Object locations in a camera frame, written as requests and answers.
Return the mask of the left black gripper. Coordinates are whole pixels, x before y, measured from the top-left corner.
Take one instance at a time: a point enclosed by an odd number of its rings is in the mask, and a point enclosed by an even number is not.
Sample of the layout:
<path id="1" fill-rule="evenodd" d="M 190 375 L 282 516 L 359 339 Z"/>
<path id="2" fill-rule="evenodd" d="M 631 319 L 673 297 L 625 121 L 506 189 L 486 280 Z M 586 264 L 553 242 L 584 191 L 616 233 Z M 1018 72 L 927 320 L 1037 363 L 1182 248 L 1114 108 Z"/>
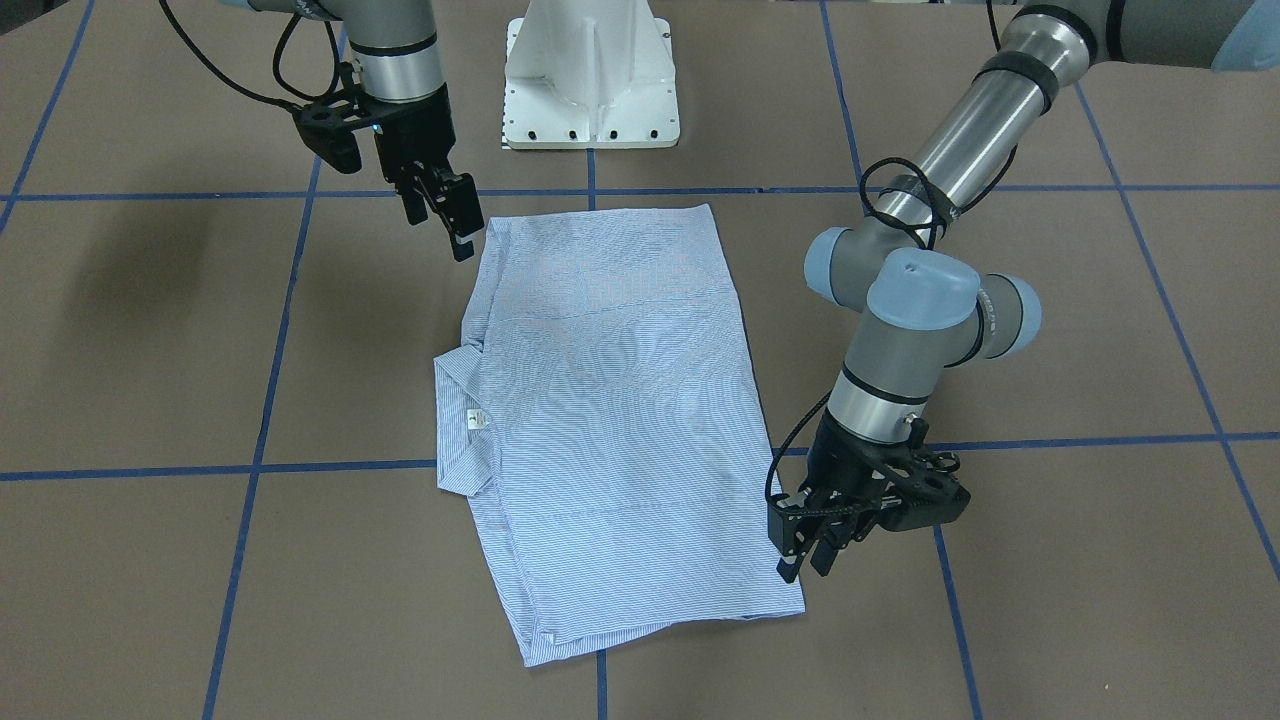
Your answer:
<path id="1" fill-rule="evenodd" d="M 776 571 L 795 583 L 809 552 L 812 530 L 820 530 L 810 565 L 828 577 L 851 542 L 851 530 L 896 528 L 906 511 L 906 445 L 879 443 L 854 434 L 824 410 L 808 454 L 801 496 L 767 496 L 767 528 L 778 552 Z"/>

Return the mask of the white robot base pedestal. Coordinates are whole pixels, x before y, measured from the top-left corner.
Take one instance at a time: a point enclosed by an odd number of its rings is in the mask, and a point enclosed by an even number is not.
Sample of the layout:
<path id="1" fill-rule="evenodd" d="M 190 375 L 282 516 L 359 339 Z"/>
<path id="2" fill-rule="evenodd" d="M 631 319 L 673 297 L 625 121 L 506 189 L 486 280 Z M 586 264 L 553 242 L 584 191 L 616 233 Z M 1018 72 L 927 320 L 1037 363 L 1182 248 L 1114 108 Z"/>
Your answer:
<path id="1" fill-rule="evenodd" d="M 502 143 L 515 151 L 671 149 L 672 28 L 646 1 L 531 1 L 506 27 Z"/>

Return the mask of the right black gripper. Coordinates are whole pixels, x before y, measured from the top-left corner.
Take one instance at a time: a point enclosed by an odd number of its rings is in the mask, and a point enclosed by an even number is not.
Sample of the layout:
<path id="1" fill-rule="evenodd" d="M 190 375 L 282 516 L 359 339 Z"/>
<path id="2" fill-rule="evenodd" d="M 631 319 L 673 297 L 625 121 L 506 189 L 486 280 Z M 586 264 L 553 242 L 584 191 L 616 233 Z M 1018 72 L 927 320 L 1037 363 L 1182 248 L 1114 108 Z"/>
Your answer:
<path id="1" fill-rule="evenodd" d="M 428 196 L 449 236 L 457 263 L 474 256 L 471 237 L 485 227 L 477 188 L 468 173 L 456 174 L 449 152 L 456 135 L 445 85 L 407 102 L 372 99 L 372 119 L 381 128 L 375 145 L 384 179 L 398 192 L 404 218 L 419 225 L 431 217 Z"/>

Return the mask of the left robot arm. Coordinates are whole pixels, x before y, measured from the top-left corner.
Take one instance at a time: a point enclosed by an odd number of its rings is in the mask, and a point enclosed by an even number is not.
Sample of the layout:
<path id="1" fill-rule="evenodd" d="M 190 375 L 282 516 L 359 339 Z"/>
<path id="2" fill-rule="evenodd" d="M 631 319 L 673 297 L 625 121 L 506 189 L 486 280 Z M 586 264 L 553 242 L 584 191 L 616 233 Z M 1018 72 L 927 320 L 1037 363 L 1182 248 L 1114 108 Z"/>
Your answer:
<path id="1" fill-rule="evenodd" d="M 1277 72 L 1105 63 L 1064 100 L 1079 118 L 1028 143 L 1046 167 L 969 213 L 943 249 L 1014 260 L 1044 291 L 1048 338 L 1016 363 L 948 382 L 943 436 L 993 470 L 974 512 L 991 521 L 983 564 L 1052 525 L 1064 550 L 1036 556 L 1064 579 L 1085 544 L 1134 544 L 1137 560 L 1082 575 L 1117 585 L 1133 571 L 1242 585 L 1268 565 L 1276 529 L 1257 507 L 1236 442 L 1277 452 L 1277 427 L 1251 427 L 1254 395 L 1277 420 Z"/>

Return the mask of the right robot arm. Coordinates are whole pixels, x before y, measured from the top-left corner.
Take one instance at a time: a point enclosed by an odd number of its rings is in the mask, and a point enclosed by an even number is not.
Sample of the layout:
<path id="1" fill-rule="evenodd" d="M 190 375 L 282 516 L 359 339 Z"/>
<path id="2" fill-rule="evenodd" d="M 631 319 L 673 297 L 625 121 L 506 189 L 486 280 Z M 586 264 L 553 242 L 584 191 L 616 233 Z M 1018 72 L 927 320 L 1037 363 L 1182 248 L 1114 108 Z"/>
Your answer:
<path id="1" fill-rule="evenodd" d="M 485 225 L 476 184 L 457 173 L 449 155 L 457 141 L 430 1 L 242 1 L 252 12 L 340 22 L 349 60 L 339 61 L 340 86 L 292 110 L 303 143 L 342 174 L 362 168 L 357 131 L 374 132 L 383 178 L 416 225 L 440 218 L 456 261 L 474 255 L 472 237 Z"/>

